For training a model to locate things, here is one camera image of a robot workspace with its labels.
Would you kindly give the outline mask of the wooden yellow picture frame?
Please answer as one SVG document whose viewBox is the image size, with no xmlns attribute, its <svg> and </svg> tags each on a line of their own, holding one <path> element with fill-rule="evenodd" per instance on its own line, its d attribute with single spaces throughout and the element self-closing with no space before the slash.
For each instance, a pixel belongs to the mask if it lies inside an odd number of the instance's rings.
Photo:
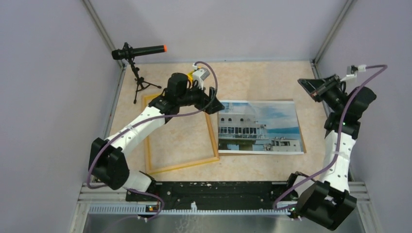
<svg viewBox="0 0 412 233">
<path fill-rule="evenodd" d="M 144 158 L 150 175 L 219 161 L 210 116 L 174 117 L 144 139 Z"/>
</svg>

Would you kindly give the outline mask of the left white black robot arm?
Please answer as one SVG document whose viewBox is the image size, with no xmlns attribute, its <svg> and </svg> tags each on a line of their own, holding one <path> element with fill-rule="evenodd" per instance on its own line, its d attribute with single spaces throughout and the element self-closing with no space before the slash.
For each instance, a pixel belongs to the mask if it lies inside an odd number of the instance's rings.
<svg viewBox="0 0 412 233">
<path fill-rule="evenodd" d="M 144 172 L 131 171 L 127 156 L 152 132 L 166 125 L 172 118 L 188 117 L 201 112 L 207 115 L 224 109 L 217 98 L 218 79 L 206 91 L 206 76 L 200 70 L 190 75 L 174 73 L 167 87 L 155 96 L 144 110 L 124 128 L 106 139 L 96 138 L 91 144 L 86 184 L 93 189 L 91 177 L 102 182 L 100 187 L 112 190 L 124 188 L 137 191 L 143 200 L 154 198 L 154 180 Z"/>
</svg>

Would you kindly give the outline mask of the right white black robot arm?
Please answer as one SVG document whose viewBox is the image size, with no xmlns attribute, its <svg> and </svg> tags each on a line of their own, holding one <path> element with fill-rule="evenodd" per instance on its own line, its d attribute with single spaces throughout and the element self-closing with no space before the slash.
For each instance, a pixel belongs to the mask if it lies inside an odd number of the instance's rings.
<svg viewBox="0 0 412 233">
<path fill-rule="evenodd" d="M 334 231 L 357 206 L 348 184 L 350 156 L 359 135 L 360 118 L 377 96 L 368 87 L 356 87 L 346 93 L 346 82 L 337 75 L 299 79 L 298 83 L 315 102 L 326 103 L 332 111 L 324 124 L 324 169 L 319 179 L 294 173 L 285 186 L 285 194 L 297 200 L 291 208 L 295 216 Z"/>
</svg>

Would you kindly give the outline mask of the building and sky photo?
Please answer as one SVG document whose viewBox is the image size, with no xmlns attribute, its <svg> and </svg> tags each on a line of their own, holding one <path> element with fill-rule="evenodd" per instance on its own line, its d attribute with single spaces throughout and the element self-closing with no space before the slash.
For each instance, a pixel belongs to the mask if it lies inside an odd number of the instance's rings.
<svg viewBox="0 0 412 233">
<path fill-rule="evenodd" d="M 218 151 L 301 155 L 306 152 L 293 100 L 223 100 Z"/>
</svg>

